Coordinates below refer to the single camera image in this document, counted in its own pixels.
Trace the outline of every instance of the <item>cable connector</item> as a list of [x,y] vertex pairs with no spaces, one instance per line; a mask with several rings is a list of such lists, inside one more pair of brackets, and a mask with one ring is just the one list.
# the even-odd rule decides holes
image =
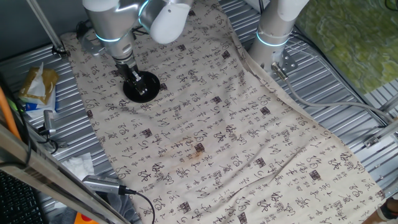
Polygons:
[[276,72],[276,74],[278,74],[281,80],[286,81],[286,79],[288,79],[287,74],[281,69],[281,67],[276,62],[272,63],[271,68],[273,69],[273,71]]

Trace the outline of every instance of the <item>green cloth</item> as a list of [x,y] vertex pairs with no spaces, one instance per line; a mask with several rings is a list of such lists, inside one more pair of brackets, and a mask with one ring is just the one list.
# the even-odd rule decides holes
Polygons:
[[384,0],[310,0],[297,24],[360,92],[398,78],[398,12]]

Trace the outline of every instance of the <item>cloth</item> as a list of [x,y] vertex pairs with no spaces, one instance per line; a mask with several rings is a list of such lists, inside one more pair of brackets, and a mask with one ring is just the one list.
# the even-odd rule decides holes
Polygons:
[[62,165],[72,172],[72,174],[75,174],[79,180],[83,180],[88,175],[94,175],[93,161],[89,152],[63,161]]
[[62,38],[110,163],[159,223],[362,223],[383,204],[350,149],[252,63],[217,1],[195,1],[175,42],[137,36],[139,69],[161,82],[149,103],[124,96],[109,55]]

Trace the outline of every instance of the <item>gray cable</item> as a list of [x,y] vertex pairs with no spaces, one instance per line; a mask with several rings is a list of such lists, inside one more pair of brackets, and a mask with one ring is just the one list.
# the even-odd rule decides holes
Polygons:
[[385,118],[387,118],[391,123],[394,122],[394,120],[385,112],[376,109],[372,106],[363,104],[363,103],[357,103],[357,102],[336,102],[336,103],[310,103],[308,101],[305,101],[303,98],[299,97],[299,95],[296,93],[296,91],[294,91],[292,85],[289,82],[289,79],[285,80],[287,87],[291,90],[292,94],[294,95],[294,97],[296,97],[296,99],[298,99],[301,103],[305,104],[305,105],[309,105],[309,106],[316,106],[316,107],[327,107],[327,106],[343,106],[343,105],[348,105],[348,106],[358,106],[360,108],[364,108],[364,109],[368,109],[371,110]]

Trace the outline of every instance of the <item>metal frame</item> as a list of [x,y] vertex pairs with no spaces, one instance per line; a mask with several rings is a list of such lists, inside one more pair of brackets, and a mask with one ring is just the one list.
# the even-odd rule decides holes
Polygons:
[[[33,141],[40,137],[30,127],[29,129]],[[1,125],[0,142],[2,149],[0,160],[9,162],[10,156],[14,158],[13,161],[26,160],[27,146]],[[108,221],[116,224],[129,223],[52,155],[43,150],[41,145],[37,146],[37,151],[31,152],[27,168],[21,169],[11,164],[1,169],[99,224],[107,224]]]
[[58,52],[64,52],[65,48],[63,47],[62,41],[59,36],[55,33],[54,29],[52,28],[49,20],[44,15],[42,8],[39,6],[36,0],[26,0],[29,4],[32,11],[35,13],[37,19],[40,21],[43,29],[49,36],[51,42],[53,43],[55,50]]

